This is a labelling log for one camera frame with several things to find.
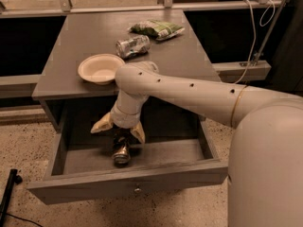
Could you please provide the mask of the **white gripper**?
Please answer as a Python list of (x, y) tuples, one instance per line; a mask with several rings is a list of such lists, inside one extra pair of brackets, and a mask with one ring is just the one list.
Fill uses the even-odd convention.
[(140, 115), (141, 109), (138, 107), (134, 107), (133, 113), (125, 113), (118, 108), (117, 104), (115, 104), (109, 113), (105, 114), (93, 125), (91, 133), (110, 130), (115, 124), (123, 129), (131, 129), (132, 136), (135, 137), (141, 144), (144, 144), (145, 132), (142, 124), (139, 122)]

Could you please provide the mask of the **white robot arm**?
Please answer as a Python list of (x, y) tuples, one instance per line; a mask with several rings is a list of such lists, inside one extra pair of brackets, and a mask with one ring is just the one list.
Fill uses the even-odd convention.
[(155, 63), (116, 70), (118, 97), (92, 128), (138, 125), (149, 96), (234, 129), (228, 227), (303, 227), (303, 97), (262, 88), (162, 76)]

